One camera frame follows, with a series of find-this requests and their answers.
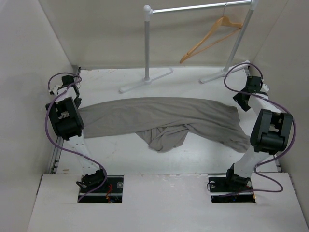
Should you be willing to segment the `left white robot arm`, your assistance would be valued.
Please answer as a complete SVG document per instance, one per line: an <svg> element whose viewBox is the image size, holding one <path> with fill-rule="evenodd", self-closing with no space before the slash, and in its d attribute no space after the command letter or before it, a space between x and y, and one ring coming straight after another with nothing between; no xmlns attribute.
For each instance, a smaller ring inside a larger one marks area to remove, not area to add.
<svg viewBox="0 0 309 232"><path fill-rule="evenodd" d="M84 175L77 185L87 189L88 193L94 191L102 193L108 188L107 172L99 162L91 158L85 143L84 122L78 111L82 99L77 85L81 81L79 75L70 72L60 72L49 79L48 92L54 98L45 105L45 133L54 146L78 157ZM70 148L62 148L53 141L48 130L48 122L56 136L66 141Z"/></svg>

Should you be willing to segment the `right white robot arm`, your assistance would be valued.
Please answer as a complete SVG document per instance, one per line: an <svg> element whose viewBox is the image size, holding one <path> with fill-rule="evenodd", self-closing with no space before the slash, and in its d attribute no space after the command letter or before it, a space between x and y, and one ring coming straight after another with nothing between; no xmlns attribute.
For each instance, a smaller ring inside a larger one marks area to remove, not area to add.
<svg viewBox="0 0 309 232"><path fill-rule="evenodd" d="M244 190L252 173L266 163L268 156L283 154L295 138L293 116L269 100L262 77L248 76L245 87L236 93L234 101L244 110L253 109L257 120L250 135L250 146L243 157L226 172L224 187L228 191Z"/></svg>

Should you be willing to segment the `grey trousers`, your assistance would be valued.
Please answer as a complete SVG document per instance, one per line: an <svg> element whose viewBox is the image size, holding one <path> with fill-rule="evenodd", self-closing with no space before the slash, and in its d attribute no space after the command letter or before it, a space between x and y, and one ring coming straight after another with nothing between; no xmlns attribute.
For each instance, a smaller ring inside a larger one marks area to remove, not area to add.
<svg viewBox="0 0 309 232"><path fill-rule="evenodd" d="M79 109L85 138L135 133L148 147L167 152L183 144L189 132L244 153L250 138L238 110L219 101L146 97L97 103Z"/></svg>

